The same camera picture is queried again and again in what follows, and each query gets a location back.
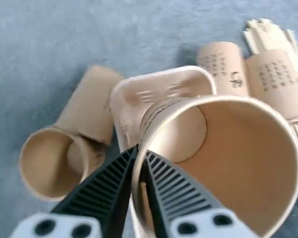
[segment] brown paper cup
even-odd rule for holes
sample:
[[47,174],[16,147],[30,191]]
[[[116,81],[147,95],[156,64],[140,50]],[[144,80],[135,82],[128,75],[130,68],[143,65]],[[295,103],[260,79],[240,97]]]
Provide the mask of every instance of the brown paper cup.
[[284,50],[265,51],[247,61],[252,96],[298,121],[298,73]]
[[154,103],[177,97],[192,98],[216,93],[212,76],[197,66],[173,68],[121,81],[110,99],[120,151],[139,142],[142,117]]
[[236,44],[209,43],[200,49],[197,62],[213,76],[218,94],[248,96],[244,57]]
[[146,209],[139,209],[144,204],[138,183],[143,159],[161,131],[191,108],[198,108],[200,119],[207,121],[206,138],[192,157],[176,164],[259,236],[270,237],[298,196],[298,143],[277,111],[259,100],[235,96],[178,99],[147,117],[132,178],[133,202],[143,228],[150,233],[141,212]]
[[122,76],[108,68],[90,68],[73,92],[55,126],[109,145],[114,124],[109,97],[112,89],[122,79]]
[[100,143],[50,127],[27,139],[19,167],[34,194],[43,200],[59,201],[98,169],[104,158]]

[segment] gray carpet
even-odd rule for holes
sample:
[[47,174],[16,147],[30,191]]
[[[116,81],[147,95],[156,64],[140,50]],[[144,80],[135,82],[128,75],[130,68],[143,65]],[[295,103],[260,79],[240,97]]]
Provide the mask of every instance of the gray carpet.
[[[210,41],[247,54],[241,31],[259,17],[298,34],[298,0],[0,0],[0,238],[54,206],[21,183],[19,151],[56,120],[89,65],[126,77],[155,72],[194,64]],[[116,141],[109,151],[118,153]],[[124,237],[132,236],[128,217]],[[298,202],[274,237],[298,238]]]

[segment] toppled paper cup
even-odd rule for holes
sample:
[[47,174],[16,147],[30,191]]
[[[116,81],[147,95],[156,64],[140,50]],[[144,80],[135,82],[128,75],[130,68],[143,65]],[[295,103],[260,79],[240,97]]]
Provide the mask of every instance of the toppled paper cup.
[[27,187],[43,200],[62,200],[98,169],[105,159],[102,144],[57,128],[45,128],[24,143],[19,166]]
[[201,47],[197,63],[213,76],[218,94],[248,96],[245,61],[231,42],[212,42]]
[[202,183],[260,237],[270,237],[298,196],[298,143],[277,111],[259,100],[236,96],[167,102],[142,127],[132,178],[132,197],[142,228],[151,233],[145,222],[144,211],[148,208],[143,208],[139,183],[147,150],[169,123],[192,108],[198,108],[200,119],[207,122],[206,138],[192,157],[177,158],[180,162],[176,165]]
[[252,96],[298,121],[298,73],[284,50],[265,51],[246,61]]
[[101,66],[83,76],[53,127],[24,143],[19,166],[27,187],[44,200],[59,201],[104,161],[113,135],[109,98],[120,75]]
[[109,98],[123,77],[101,66],[91,67],[83,76],[55,126],[109,145],[113,118]]

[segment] blue carpet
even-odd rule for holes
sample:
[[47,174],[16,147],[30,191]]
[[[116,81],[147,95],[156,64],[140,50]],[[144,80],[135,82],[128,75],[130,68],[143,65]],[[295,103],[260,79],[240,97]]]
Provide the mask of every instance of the blue carpet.
[[[54,206],[23,186],[19,151],[56,120],[89,65],[126,77],[155,72],[194,64],[210,41],[248,54],[241,31],[259,17],[298,34],[298,0],[0,0],[0,238]],[[132,236],[128,217],[124,237]],[[274,237],[298,238],[298,202]]]

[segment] screw hole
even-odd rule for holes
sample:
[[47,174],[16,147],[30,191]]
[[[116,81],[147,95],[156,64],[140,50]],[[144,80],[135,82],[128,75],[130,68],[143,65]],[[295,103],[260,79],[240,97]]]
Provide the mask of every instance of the screw hole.
[[178,232],[182,235],[194,234],[197,231],[197,227],[192,223],[184,222],[178,226]]
[[55,227],[55,221],[48,219],[48,220],[41,221],[39,224],[37,224],[34,232],[38,236],[45,236],[51,233],[54,227]]
[[90,225],[81,224],[76,226],[72,231],[73,238],[86,238],[89,236],[91,231]]
[[227,215],[216,215],[213,221],[217,226],[227,226],[233,223],[232,219]]

